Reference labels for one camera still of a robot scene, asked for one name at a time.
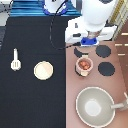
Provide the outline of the white blue gripper body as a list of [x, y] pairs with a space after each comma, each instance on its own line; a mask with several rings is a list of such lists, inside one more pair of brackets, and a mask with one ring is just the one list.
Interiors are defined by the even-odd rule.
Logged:
[[86, 34], [82, 35], [81, 44], [83, 46], [95, 46], [98, 44], [97, 37], [99, 36], [100, 32], [91, 32], [88, 31]]

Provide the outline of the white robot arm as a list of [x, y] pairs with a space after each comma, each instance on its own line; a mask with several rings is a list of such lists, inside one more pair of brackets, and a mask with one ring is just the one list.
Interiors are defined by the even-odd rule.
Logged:
[[[76, 6], [77, 0], [44, 0], [44, 10], [49, 14], [64, 13], [70, 1]], [[65, 42], [79, 42], [81, 46], [96, 46], [100, 41], [112, 38], [117, 26], [106, 27], [116, 0], [82, 0], [81, 15], [68, 21]]]

